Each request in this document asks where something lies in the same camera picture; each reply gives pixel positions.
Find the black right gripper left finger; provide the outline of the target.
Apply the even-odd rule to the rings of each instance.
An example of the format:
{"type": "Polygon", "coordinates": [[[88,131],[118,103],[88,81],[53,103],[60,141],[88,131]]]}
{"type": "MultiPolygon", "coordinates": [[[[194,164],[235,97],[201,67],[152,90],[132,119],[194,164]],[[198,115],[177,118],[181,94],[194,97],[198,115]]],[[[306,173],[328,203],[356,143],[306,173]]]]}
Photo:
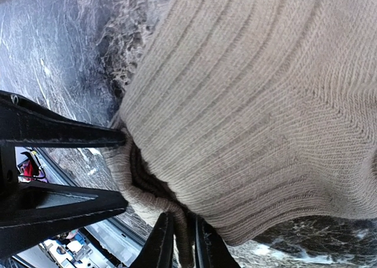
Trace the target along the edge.
{"type": "Polygon", "coordinates": [[[145,245],[130,268],[172,268],[174,251],[174,219],[161,213],[145,245]]]}

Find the tan plain sock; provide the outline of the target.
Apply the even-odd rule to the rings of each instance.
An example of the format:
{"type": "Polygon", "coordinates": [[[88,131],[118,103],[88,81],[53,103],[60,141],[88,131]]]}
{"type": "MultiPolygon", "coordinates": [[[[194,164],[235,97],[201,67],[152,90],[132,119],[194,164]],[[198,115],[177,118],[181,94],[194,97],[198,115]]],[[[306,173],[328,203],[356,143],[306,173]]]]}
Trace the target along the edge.
{"type": "Polygon", "coordinates": [[[171,0],[111,126],[119,191],[231,246],[304,216],[376,217],[376,0],[171,0]]]}

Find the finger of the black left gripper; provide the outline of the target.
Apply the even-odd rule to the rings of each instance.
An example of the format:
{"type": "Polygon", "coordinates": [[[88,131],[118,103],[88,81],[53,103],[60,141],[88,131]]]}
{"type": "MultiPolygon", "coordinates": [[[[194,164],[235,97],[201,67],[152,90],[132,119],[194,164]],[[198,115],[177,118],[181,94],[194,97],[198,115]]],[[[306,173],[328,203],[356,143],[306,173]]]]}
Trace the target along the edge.
{"type": "Polygon", "coordinates": [[[1,145],[100,148],[125,142],[120,130],[71,120],[19,94],[1,91],[1,145]]]}
{"type": "Polygon", "coordinates": [[[1,258],[125,212],[117,191],[31,181],[1,189],[1,258]]]}

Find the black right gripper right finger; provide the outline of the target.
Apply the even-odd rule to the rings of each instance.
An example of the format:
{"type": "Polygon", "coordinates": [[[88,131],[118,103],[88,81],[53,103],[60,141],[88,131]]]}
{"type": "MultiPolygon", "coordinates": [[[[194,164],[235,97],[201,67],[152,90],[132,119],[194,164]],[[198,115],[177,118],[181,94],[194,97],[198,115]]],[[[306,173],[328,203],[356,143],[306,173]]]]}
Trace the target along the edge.
{"type": "Polygon", "coordinates": [[[240,268],[223,239],[200,216],[195,220],[195,265],[199,268],[240,268]]]}

